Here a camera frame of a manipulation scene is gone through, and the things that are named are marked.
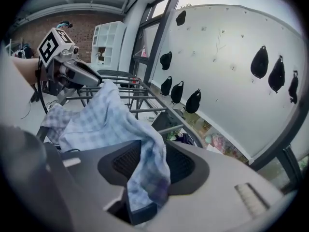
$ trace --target metal drying rack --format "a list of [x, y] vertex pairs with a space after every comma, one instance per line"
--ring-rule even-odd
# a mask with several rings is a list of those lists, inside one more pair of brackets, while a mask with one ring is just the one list
[[[120, 96], [120, 98], [129, 100], [127, 106], [130, 112], [135, 114], [136, 119], [139, 118], [139, 113], [155, 112], [157, 114], [160, 111], [167, 111], [168, 114], [178, 122], [178, 125], [163, 130], [158, 130], [158, 133], [163, 135], [171, 131], [176, 131], [183, 128], [193, 138], [194, 142], [198, 147], [201, 148], [203, 147], [201, 138], [192, 129], [192, 127], [187, 122], [185, 122], [185, 120], [172, 107], [164, 104], [164, 102], [157, 95], [155, 95], [150, 90], [150, 88], [146, 84], [144, 84], [139, 78], [133, 76], [130, 73], [120, 71], [99, 70], [98, 73], [102, 77], [103, 83], [105, 79], [110, 79], [113, 80], [115, 84], [128, 85], [128, 87], [119, 87], [120, 93], [128, 93], [128, 95]], [[98, 92], [100, 88], [101, 87], [83, 87], [79, 90], [69, 89], [67, 93], [61, 92], [58, 95], [58, 103], [63, 106], [66, 103], [66, 101], [81, 100], [83, 106], [86, 107], [86, 104], [93, 97], [93, 93]], [[77, 92], [78, 96], [71, 96], [75, 91]], [[152, 102], [148, 101], [152, 99], [155, 99], [162, 107], [156, 107]], [[136, 109], [132, 109], [134, 100], [136, 100]], [[141, 105], [144, 101], [150, 108], [141, 109]], [[40, 127], [37, 136], [43, 142], [47, 133], [48, 133], [47, 127]]]

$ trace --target black strap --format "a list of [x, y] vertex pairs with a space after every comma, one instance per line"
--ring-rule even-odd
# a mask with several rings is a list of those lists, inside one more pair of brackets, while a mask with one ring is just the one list
[[42, 64], [43, 64], [43, 62], [40, 61], [40, 58], [39, 58], [38, 69], [35, 71], [35, 76], [36, 76], [37, 81], [38, 81], [38, 93], [39, 93], [39, 97], [40, 97], [40, 100], [41, 100], [41, 103], [42, 103], [42, 107], [43, 107], [45, 113], [47, 114], [48, 110], [45, 106], [45, 102], [44, 102], [43, 95], [42, 95], [41, 83], [40, 83]]

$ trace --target brick wall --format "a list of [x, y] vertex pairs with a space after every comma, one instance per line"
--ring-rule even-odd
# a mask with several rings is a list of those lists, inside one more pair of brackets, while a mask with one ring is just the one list
[[23, 43], [28, 43], [34, 51], [34, 56], [38, 57], [36, 49], [48, 31], [52, 27], [55, 28], [61, 21], [69, 21], [73, 24], [73, 27], [67, 29], [66, 33], [79, 46], [80, 59], [85, 62], [90, 62], [91, 44], [95, 26], [122, 20], [122, 16], [109, 13], [71, 12], [54, 14], [22, 25], [11, 34], [11, 38], [12, 40], [23, 38]]

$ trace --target white shelving unit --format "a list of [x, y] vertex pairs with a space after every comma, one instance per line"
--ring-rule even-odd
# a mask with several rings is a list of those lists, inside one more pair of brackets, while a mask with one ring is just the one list
[[[97, 25], [94, 30], [90, 66], [98, 70], [118, 70], [121, 43], [126, 25], [121, 22], [111, 22]], [[98, 51], [103, 53], [104, 61], [98, 61]]]

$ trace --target blue checkered towel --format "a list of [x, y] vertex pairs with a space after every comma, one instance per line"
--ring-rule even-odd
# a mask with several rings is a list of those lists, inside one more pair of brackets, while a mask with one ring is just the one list
[[65, 111], [55, 104], [41, 126], [50, 128], [47, 137], [60, 144], [63, 152], [141, 140], [140, 162], [127, 183], [131, 211], [152, 202], [162, 206], [167, 200], [170, 171], [162, 136], [129, 112], [112, 81], [107, 80], [81, 112]]

